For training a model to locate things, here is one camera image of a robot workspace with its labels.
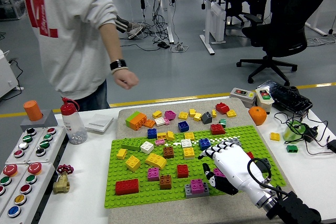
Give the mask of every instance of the yellow floor line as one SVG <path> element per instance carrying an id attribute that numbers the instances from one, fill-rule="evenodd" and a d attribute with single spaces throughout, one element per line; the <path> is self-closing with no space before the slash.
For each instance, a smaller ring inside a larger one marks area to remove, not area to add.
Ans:
<path id="1" fill-rule="evenodd" d="M 302 85 L 302 86 L 297 86 L 297 88 L 298 89 L 312 89 L 312 88 L 322 88 L 322 87 L 329 87 L 329 86 L 336 86 L 336 82 Z M 144 101 L 134 101 L 134 102 L 112 103 L 110 104 L 110 107 L 116 108 L 116 107 L 124 107 L 124 106 L 156 104 L 156 103 L 162 103 L 162 102 L 187 101 L 187 100 L 204 99 L 204 98 L 225 97 L 228 95 L 230 95 L 230 93 L 203 94 L 203 95 L 193 95 L 190 97 L 176 97 L 176 98 L 154 99 L 154 100 L 144 100 Z M 53 112 L 60 113 L 60 109 L 54 109 Z M 0 118 L 12 118 L 15 116 L 26 116 L 26 115 L 27 115 L 26 112 L 0 114 Z"/>

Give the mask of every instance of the orange ball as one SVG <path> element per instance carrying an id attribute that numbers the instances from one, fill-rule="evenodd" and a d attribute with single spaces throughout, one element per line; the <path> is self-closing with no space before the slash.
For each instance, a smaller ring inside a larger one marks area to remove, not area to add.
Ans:
<path id="1" fill-rule="evenodd" d="M 262 125 L 267 117 L 266 110 L 262 107 L 254 106 L 248 110 L 252 120 L 256 124 L 256 126 Z"/>

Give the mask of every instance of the orange cup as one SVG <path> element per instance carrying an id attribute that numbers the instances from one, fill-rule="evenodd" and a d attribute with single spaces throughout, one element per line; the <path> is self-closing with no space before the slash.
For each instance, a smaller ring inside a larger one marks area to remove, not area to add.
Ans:
<path id="1" fill-rule="evenodd" d="M 25 104 L 23 104 L 23 108 L 31 121 L 37 121 L 43 117 L 37 102 L 34 100 L 25 102 Z"/>

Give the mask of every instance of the green baseplate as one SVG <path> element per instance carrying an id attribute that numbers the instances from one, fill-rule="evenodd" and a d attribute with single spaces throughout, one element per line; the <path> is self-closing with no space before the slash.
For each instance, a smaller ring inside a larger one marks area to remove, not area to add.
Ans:
<path id="1" fill-rule="evenodd" d="M 150 204 L 163 201 L 186 199 L 184 186 L 190 184 L 191 179 L 201 178 L 203 182 L 208 180 L 203 172 L 202 163 L 207 163 L 211 170 L 216 168 L 214 162 L 209 157 L 204 157 L 202 160 L 198 160 L 197 157 L 201 153 L 198 140 L 202 138 L 208 138 L 211 145 L 214 146 L 221 141 L 227 140 L 229 137 L 239 137 L 239 141 L 242 144 L 242 148 L 245 152 L 252 152 L 254 157 L 267 158 L 271 164 L 272 181 L 273 186 L 285 186 L 285 180 L 283 179 L 279 169 L 276 167 L 271 155 L 266 149 L 263 141 L 258 135 L 255 128 L 250 126 L 240 126 L 225 129 L 224 135 L 212 135 L 210 131 L 197 131 L 193 132 L 195 140 L 192 141 L 192 145 L 195 152 L 195 158 L 185 160 L 183 156 L 183 149 L 181 147 L 181 140 L 185 139 L 184 133 L 175 133 L 174 141 L 166 141 L 165 145 L 155 146 L 155 139 L 148 139 L 146 137 L 138 138 L 125 138 L 127 140 L 140 140 L 141 143 L 148 141 L 154 144 L 154 150 L 151 153 L 163 156 L 163 147 L 173 146 L 174 158 L 167 159 L 167 164 L 160 170 L 160 175 L 172 176 L 172 189 L 160 190 L 159 181 L 149 182 L 147 179 L 148 168 L 150 165 L 145 164 L 145 159 L 148 154 L 138 151 L 127 150 L 127 154 L 124 160 L 117 159 L 117 153 L 121 149 L 121 143 L 123 140 L 113 140 L 111 145 L 111 156 L 107 178 L 105 208 L 134 206 L 141 204 Z M 130 171 L 126 167 L 126 160 L 133 155 L 137 157 L 140 162 L 140 168 L 135 172 Z M 189 177 L 177 178 L 176 166 L 179 164 L 188 165 Z M 135 179 L 139 180 L 139 193 L 128 195 L 116 195 L 115 184 L 120 180 Z M 221 195 L 223 192 L 209 186 L 210 196 Z"/>

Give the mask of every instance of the gray sweatshirt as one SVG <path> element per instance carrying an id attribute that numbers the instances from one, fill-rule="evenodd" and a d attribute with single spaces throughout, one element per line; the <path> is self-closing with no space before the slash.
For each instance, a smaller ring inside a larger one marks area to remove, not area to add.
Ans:
<path id="1" fill-rule="evenodd" d="M 62 97 L 92 94 L 110 73 L 98 28 L 113 23 L 112 0 L 25 0 L 42 68 Z"/>

